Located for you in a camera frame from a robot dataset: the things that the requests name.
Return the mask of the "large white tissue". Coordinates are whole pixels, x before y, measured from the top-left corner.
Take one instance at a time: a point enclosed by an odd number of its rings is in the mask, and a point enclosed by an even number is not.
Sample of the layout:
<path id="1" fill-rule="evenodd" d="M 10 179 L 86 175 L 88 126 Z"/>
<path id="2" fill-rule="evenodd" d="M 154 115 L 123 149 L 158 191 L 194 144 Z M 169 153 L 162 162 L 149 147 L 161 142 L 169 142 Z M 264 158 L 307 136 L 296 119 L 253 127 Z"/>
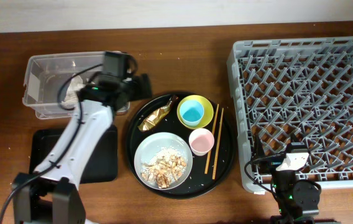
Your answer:
<path id="1" fill-rule="evenodd" d="M 77 92 L 80 91 L 84 86 L 85 85 L 83 84 L 83 80 L 80 76 L 74 77 L 71 80 L 66 90 L 66 95 L 62 100 L 62 103 L 66 103 L 66 104 L 77 103 L 78 102 Z"/>

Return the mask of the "pink cup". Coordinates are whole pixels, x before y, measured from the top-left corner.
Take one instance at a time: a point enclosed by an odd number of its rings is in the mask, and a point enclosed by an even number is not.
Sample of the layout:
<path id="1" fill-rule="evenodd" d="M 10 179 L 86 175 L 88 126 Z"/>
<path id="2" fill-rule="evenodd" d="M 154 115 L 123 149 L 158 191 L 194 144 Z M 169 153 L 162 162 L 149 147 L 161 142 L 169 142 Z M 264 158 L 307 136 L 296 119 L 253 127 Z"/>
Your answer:
<path id="1" fill-rule="evenodd" d="M 205 128 L 198 128 L 192 131 L 188 138 L 190 148 L 196 156 L 203 156 L 210 148 L 211 131 Z"/>

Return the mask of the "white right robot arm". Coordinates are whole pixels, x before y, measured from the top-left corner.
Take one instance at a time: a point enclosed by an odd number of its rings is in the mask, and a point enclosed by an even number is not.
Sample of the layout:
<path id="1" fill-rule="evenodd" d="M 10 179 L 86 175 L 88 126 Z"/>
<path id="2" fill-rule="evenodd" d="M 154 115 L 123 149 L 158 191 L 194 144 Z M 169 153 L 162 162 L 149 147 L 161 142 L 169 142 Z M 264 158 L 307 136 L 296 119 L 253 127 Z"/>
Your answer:
<path id="1" fill-rule="evenodd" d="M 305 166 L 309 158 L 309 150 L 303 142 L 291 134 L 284 151 L 267 156 L 260 137 L 256 135 L 254 149 L 255 154 L 246 165 L 258 166 L 272 176 L 269 188 L 251 179 L 253 183 L 270 192 L 278 204 L 280 214 L 270 217 L 270 223 L 336 223 L 335 220 L 314 218 L 319 214 L 318 203 L 322 188 L 312 180 L 299 180 L 296 177 L 296 172 Z"/>

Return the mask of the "gold coffee sachet wrapper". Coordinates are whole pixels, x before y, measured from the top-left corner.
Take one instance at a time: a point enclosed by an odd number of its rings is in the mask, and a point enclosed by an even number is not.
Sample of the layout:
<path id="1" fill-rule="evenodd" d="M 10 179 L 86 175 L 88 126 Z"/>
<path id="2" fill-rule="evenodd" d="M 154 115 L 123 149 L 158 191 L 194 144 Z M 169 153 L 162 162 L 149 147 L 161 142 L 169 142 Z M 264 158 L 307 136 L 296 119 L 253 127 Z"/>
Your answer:
<path id="1" fill-rule="evenodd" d="M 173 95 L 167 104 L 165 106 L 161 106 L 158 109 L 154 110 L 152 113 L 150 113 L 139 125 L 138 129 L 141 132 L 146 132 L 151 130 L 152 128 L 156 127 L 159 122 L 161 122 L 164 117 L 166 117 L 169 112 L 171 112 L 171 109 L 173 105 L 176 103 L 178 97 L 176 95 Z"/>

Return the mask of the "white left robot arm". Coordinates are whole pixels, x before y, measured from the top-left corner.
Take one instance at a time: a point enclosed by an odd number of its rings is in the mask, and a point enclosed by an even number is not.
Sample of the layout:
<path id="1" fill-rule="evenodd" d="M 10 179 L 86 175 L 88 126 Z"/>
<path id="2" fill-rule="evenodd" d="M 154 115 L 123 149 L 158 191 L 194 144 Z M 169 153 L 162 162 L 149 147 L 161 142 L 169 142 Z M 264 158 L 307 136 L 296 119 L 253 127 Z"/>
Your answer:
<path id="1" fill-rule="evenodd" d="M 0 212 L 11 204 L 15 223 L 89 223 L 78 192 L 81 177 L 117 110 L 152 96 L 147 74 L 137 76 L 135 58 L 125 52 L 104 53 L 100 69 L 77 91 L 70 122 L 33 173 L 20 173 Z"/>

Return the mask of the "blue cup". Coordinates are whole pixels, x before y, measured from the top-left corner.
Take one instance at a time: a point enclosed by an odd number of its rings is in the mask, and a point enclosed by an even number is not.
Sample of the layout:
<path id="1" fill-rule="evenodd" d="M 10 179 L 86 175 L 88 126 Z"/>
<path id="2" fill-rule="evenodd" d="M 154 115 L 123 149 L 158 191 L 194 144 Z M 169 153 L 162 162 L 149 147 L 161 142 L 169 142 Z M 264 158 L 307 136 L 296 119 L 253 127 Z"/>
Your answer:
<path id="1" fill-rule="evenodd" d="M 203 119 L 204 107 L 199 101 L 187 100 L 181 104 L 179 112 L 185 125 L 195 127 Z"/>

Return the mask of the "yellow bowl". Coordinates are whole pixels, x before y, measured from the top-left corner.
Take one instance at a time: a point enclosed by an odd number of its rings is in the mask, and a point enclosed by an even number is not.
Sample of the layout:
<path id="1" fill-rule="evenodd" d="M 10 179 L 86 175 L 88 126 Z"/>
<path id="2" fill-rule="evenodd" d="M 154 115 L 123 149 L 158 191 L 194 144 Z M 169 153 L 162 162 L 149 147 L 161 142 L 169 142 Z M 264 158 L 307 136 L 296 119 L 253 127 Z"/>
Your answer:
<path id="1" fill-rule="evenodd" d="M 194 126 L 189 126 L 184 122 L 183 116 L 181 112 L 185 112 L 186 109 L 183 108 L 183 105 L 187 101 L 197 101 L 202 107 L 203 107 L 203 115 L 201 117 L 200 122 L 196 123 Z M 206 125 L 208 125 L 211 120 L 213 119 L 214 116 L 214 109 L 213 105 L 211 102 L 200 95 L 189 95 L 186 97 L 183 97 L 182 100 L 179 102 L 178 107 L 177 107 L 177 117 L 179 121 L 187 128 L 189 129 L 197 129 L 197 128 L 203 128 Z"/>

